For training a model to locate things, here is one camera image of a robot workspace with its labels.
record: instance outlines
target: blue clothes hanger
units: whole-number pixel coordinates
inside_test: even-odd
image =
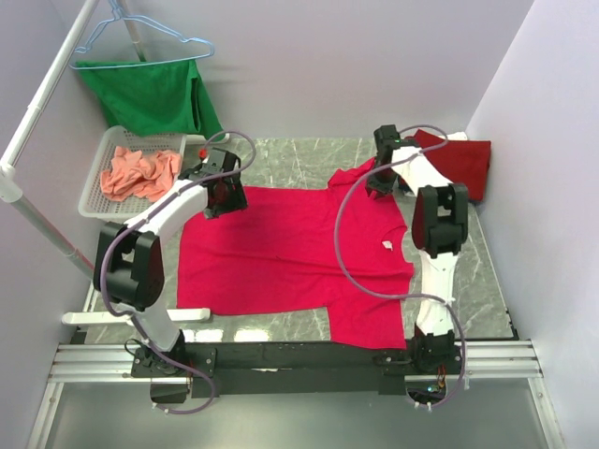
[[[159,22],[155,21],[154,19],[150,19],[149,17],[140,16],[140,15],[136,15],[136,14],[126,14],[123,11],[123,9],[119,6],[119,4],[117,3],[117,0],[109,0],[109,3],[112,6],[112,19],[102,21],[98,25],[96,25],[94,28],[94,31],[90,34],[89,38],[87,39],[87,42],[85,42],[85,45],[83,45],[82,47],[77,47],[75,50],[73,50],[74,53],[85,54],[85,53],[89,52],[93,48],[94,42],[100,37],[100,35],[104,32],[106,27],[110,23],[117,22],[117,21],[132,21],[132,22],[144,23],[148,26],[151,26],[155,30],[158,30],[162,33],[166,33],[167,35],[176,37],[183,44],[188,43],[188,42],[199,42],[199,43],[205,44],[208,46],[209,51],[208,51],[208,53],[200,54],[198,56],[191,56],[189,58],[173,59],[170,61],[141,62],[141,63],[133,63],[131,65],[119,64],[119,65],[100,65],[100,66],[94,66],[94,67],[77,67],[77,66],[69,63],[69,66],[71,68],[74,68],[75,70],[97,70],[97,69],[101,69],[101,68],[114,68],[114,67],[122,68],[122,67],[128,67],[128,66],[141,67],[141,66],[148,66],[148,65],[178,63],[180,61],[191,61],[194,59],[208,58],[208,57],[214,55],[214,44],[212,44],[209,40],[200,39],[199,37],[185,37],[181,33],[177,32],[175,30],[172,30],[172,29],[168,28],[167,26],[163,25],[162,23],[159,23]]]

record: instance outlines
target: white wall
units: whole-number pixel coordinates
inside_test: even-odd
[[[568,447],[599,446],[599,8],[536,0],[468,126],[493,155],[481,219]]]
[[[52,2],[68,19],[80,4]],[[256,137],[332,137],[370,136],[381,123],[463,130],[532,2],[127,3],[132,12],[214,42],[216,54],[199,68],[225,127]],[[152,56],[198,49],[169,42]],[[120,34],[98,43],[117,53],[124,44]]]
[[[1,0],[0,152],[16,129],[66,29],[47,0]],[[77,202],[103,131],[95,103],[66,72],[17,165],[17,182],[58,228],[95,254],[98,225]],[[0,202],[0,446],[24,447],[51,361],[88,282],[13,208]]]

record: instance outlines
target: green cloth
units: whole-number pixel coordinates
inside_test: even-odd
[[[79,71],[109,126],[119,124],[138,136],[183,133],[210,138],[223,130],[196,61],[141,64],[77,62],[79,67],[133,65]]]

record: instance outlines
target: gray marble surface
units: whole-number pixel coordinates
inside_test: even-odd
[[[236,152],[242,159],[250,154],[243,140],[221,145]],[[372,139],[358,138],[294,138],[260,139],[256,142],[254,164],[241,176],[244,185],[278,188],[326,188],[330,176],[338,168],[357,167],[375,154]],[[188,147],[183,167],[197,160],[197,148]],[[394,194],[407,224],[412,222],[415,199],[401,192]],[[177,298],[177,269],[181,233],[168,242],[164,251],[166,284],[161,299],[174,309]],[[415,264],[410,291],[420,286],[420,262],[412,244],[410,232],[403,239],[406,260]],[[475,208],[469,209],[469,236],[456,268],[454,307],[468,338],[511,338],[509,316],[489,258]],[[96,311],[104,310],[101,300]],[[414,335],[418,303],[407,301],[402,306],[406,338]],[[325,309],[274,314],[213,316],[207,323],[182,326],[188,340],[197,341],[261,341],[261,340],[328,340],[329,319]],[[120,343],[135,336],[127,325],[93,326],[88,330],[87,343]]]

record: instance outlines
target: red garment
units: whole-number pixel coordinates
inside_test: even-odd
[[[337,170],[325,190],[246,187],[248,209],[183,229],[179,308],[221,315],[326,306],[331,339],[366,348],[405,348],[399,301],[360,292],[342,274],[333,249],[337,210],[351,184],[372,166]],[[343,260],[359,282],[407,293],[414,273],[402,254],[406,230],[393,197],[358,188],[343,216]],[[393,250],[383,241],[392,242]]]
[[[443,141],[442,138],[418,129],[414,135],[422,148]],[[468,196],[482,201],[489,172],[490,142],[487,140],[451,140],[443,148],[425,152],[427,159],[439,172],[453,182],[463,182]]]

